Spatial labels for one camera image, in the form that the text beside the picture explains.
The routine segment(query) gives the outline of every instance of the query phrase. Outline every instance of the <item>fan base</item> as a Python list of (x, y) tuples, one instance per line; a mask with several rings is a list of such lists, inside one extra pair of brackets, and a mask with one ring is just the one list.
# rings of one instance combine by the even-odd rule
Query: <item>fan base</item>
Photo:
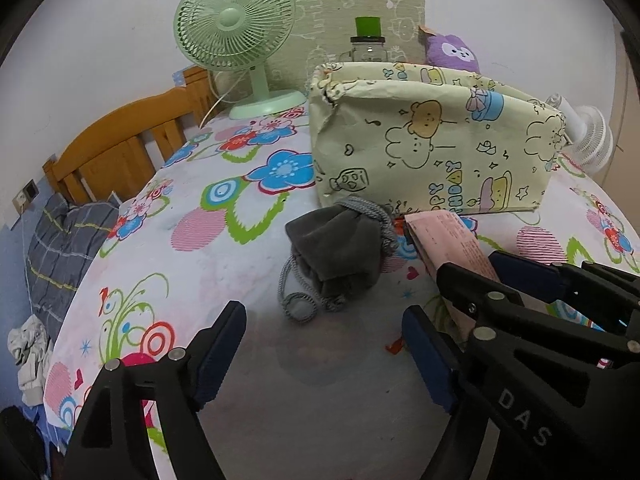
[(229, 119), (250, 119), (263, 115), (277, 114), (304, 104), (306, 96), (297, 90), (276, 90), (269, 92), (269, 98), (256, 100), (254, 96), (237, 102), (229, 111)]

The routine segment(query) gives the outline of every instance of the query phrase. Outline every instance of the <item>green desk fan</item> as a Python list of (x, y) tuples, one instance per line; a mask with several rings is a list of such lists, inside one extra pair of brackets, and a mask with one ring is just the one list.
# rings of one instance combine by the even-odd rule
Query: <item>green desk fan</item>
[(289, 36), (295, 0), (181, 0), (174, 35), (184, 55), (212, 71), (249, 70), (254, 94), (236, 103), (231, 119), (275, 114), (305, 102), (297, 90), (269, 91), (264, 61)]

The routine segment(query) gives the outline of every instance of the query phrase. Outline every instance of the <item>purple plush toy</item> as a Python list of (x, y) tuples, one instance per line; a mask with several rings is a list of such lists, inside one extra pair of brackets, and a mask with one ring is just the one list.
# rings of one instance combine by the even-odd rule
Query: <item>purple plush toy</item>
[(427, 63), (444, 68), (480, 73), (478, 60), (465, 42), (457, 36), (436, 34), (429, 38)]

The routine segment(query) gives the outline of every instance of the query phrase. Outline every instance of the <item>metal screw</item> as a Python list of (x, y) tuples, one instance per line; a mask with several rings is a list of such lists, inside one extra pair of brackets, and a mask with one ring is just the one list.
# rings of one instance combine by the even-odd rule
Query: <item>metal screw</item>
[(500, 301), (504, 299), (504, 294), (501, 292), (497, 292), (496, 290), (492, 290), (487, 294), (490, 300)]
[(634, 341), (633, 339), (626, 342), (626, 347), (629, 348), (630, 352), (634, 354), (640, 354), (640, 343), (638, 341)]
[(478, 326), (474, 329), (474, 336), (480, 341), (491, 341), (495, 339), (495, 330), (488, 326)]
[(113, 372), (118, 366), (120, 366), (120, 359), (117, 357), (108, 360), (104, 365), (104, 367), (110, 372)]
[(171, 359), (171, 361), (179, 361), (185, 355), (187, 355), (187, 351), (184, 348), (181, 348), (181, 347), (177, 346), (176, 348), (173, 348), (172, 350), (169, 350), (169, 354), (168, 355), (169, 355), (169, 359)]

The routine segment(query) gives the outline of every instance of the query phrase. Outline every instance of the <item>glass jar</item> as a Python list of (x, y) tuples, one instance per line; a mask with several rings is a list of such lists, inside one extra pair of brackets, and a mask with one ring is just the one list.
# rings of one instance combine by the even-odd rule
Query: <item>glass jar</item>
[(340, 61), (373, 61), (378, 63), (389, 61), (384, 38), (382, 41), (379, 41), (380, 39), (378, 37), (375, 41), (371, 41), (364, 38), (351, 38), (351, 50), (342, 54)]

